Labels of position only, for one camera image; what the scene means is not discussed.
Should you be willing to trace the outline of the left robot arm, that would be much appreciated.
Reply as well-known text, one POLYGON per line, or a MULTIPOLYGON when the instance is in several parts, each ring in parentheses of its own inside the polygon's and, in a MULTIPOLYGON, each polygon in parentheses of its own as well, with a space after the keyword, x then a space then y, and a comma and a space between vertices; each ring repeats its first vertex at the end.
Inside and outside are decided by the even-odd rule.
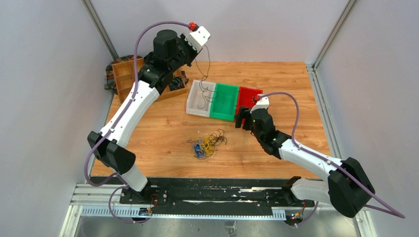
POLYGON ((136 155, 126 146, 145 112, 173 81, 174 73, 184 65, 191 66, 209 38, 203 26, 180 36, 173 30, 159 31, 144 65, 134 66, 134 84, 127 98, 100 132, 88 135, 92 147, 89 157, 115 171, 133 190, 132 197, 139 204, 151 199, 151 190, 146 187, 147 177, 135 165, 136 155))

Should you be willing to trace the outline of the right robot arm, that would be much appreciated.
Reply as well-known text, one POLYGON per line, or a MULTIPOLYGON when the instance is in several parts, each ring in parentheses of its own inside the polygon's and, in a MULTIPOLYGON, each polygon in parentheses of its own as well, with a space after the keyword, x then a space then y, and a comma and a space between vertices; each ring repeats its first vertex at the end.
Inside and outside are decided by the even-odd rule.
POLYGON ((283 187, 283 201, 290 206, 301 200, 332 205, 346 217, 354 217, 372 198, 375 190, 360 162, 354 158, 326 158, 275 128, 265 108, 251 110, 241 106, 235 116, 235 127, 251 131, 263 150, 278 159, 297 164, 316 174, 319 180, 291 178, 283 187))

